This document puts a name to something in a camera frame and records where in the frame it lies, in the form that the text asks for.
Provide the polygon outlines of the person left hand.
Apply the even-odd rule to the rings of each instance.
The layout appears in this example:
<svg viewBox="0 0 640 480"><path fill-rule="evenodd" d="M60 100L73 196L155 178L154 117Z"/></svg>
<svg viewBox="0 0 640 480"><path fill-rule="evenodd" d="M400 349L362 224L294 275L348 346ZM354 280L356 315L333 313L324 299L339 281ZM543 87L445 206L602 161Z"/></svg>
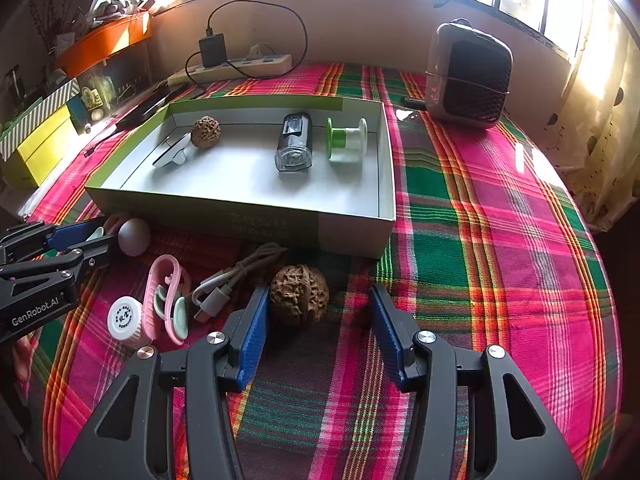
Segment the person left hand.
<svg viewBox="0 0 640 480"><path fill-rule="evenodd" d="M15 341L12 346L12 360L18 391L23 399L28 398L29 381L32 376L32 361L39 346L39 339L42 329L38 328L34 332Z"/></svg>

